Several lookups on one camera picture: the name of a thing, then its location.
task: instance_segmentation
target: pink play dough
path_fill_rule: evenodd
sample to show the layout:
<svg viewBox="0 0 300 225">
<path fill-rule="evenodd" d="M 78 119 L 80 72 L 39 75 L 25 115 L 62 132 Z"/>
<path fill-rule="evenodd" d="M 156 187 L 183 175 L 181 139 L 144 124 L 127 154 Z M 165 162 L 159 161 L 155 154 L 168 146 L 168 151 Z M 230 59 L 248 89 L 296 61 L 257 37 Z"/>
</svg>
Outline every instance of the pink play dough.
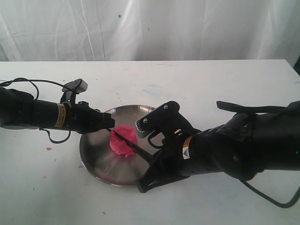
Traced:
<svg viewBox="0 0 300 225">
<path fill-rule="evenodd" d="M 136 133 L 133 127 L 128 125 L 121 125 L 116 127 L 114 131 L 122 135 L 132 143 L 137 144 Z M 113 131 L 109 134 L 109 145 L 111 146 L 112 150 L 118 155 L 125 155 L 125 157 L 128 157 L 135 154 L 132 148 L 130 148 L 125 141 L 118 138 Z"/>
</svg>

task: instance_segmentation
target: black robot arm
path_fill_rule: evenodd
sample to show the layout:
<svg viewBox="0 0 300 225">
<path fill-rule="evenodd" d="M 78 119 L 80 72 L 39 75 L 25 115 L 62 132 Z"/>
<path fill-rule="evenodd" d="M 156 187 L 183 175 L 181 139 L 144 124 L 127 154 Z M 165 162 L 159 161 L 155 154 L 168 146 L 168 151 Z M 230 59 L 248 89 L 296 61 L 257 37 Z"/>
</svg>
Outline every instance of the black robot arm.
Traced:
<svg viewBox="0 0 300 225">
<path fill-rule="evenodd" d="M 48 82 L 62 86 L 63 95 L 59 103 L 38 100 L 26 92 L 6 89 L 13 82 Z M 80 134 L 113 128 L 114 119 L 109 113 L 89 107 L 87 102 L 75 103 L 76 95 L 86 91 L 87 83 L 82 79 L 61 85 L 51 81 L 17 78 L 0 84 L 0 127 L 7 129 L 46 129 L 76 131 Z"/>
<path fill-rule="evenodd" d="M 140 137 L 165 136 L 148 171 L 136 181 L 140 192 L 203 173 L 225 172 L 248 185 L 245 181 L 266 169 L 300 170 L 300 101 L 287 107 L 225 102 L 217 106 L 236 114 L 226 124 L 205 131 L 194 129 L 172 101 L 137 121 Z"/>
</svg>

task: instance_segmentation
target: white backdrop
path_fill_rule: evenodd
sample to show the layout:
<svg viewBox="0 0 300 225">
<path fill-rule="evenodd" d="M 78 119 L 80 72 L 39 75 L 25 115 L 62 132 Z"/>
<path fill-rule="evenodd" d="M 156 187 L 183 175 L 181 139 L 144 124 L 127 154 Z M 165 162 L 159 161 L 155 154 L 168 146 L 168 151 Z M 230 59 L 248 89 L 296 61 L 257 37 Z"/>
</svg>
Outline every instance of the white backdrop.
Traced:
<svg viewBox="0 0 300 225">
<path fill-rule="evenodd" d="M 0 60 L 300 55 L 300 0 L 0 0 Z"/>
</svg>

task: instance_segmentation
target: white table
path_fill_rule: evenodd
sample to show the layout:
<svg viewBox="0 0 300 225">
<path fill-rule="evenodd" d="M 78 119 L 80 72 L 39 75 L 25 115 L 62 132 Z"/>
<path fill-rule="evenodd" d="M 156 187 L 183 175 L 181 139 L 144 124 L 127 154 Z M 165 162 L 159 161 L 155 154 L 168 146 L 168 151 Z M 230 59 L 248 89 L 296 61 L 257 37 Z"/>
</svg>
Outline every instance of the white table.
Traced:
<svg viewBox="0 0 300 225">
<path fill-rule="evenodd" d="M 16 77 L 60 83 L 83 78 L 89 88 L 77 100 L 102 111 L 175 100 L 199 129 L 233 116 L 217 109 L 217 100 L 248 106 L 300 100 L 300 77 L 285 60 L 0 63 L 0 79 Z M 60 100 L 60 87 L 38 86 L 40 99 Z M 30 84 L 13 87 L 35 95 Z M 0 129 L 1 225 L 299 224 L 300 202 L 277 208 L 224 173 L 194 176 L 146 194 L 104 184 L 79 168 L 79 140 L 73 133 L 68 142 L 54 145 L 45 132 Z M 300 172 L 266 171 L 251 184 L 285 202 L 300 185 Z"/>
</svg>

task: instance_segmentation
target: pink dough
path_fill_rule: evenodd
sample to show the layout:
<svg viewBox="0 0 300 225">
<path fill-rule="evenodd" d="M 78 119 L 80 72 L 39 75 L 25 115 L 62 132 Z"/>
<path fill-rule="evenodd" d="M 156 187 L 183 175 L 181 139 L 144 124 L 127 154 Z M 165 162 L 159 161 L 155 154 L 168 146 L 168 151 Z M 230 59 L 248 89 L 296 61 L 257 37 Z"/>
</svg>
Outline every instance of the pink dough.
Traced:
<svg viewBox="0 0 300 225">
<path fill-rule="evenodd" d="M 136 133 L 133 127 L 128 125 L 121 125 L 116 127 L 114 131 L 122 135 L 132 143 L 137 144 Z M 109 134 L 109 145 L 111 146 L 112 150 L 118 155 L 125 155 L 125 157 L 128 157 L 135 154 L 132 148 L 130 148 L 125 141 L 118 138 L 113 131 Z"/>
</svg>

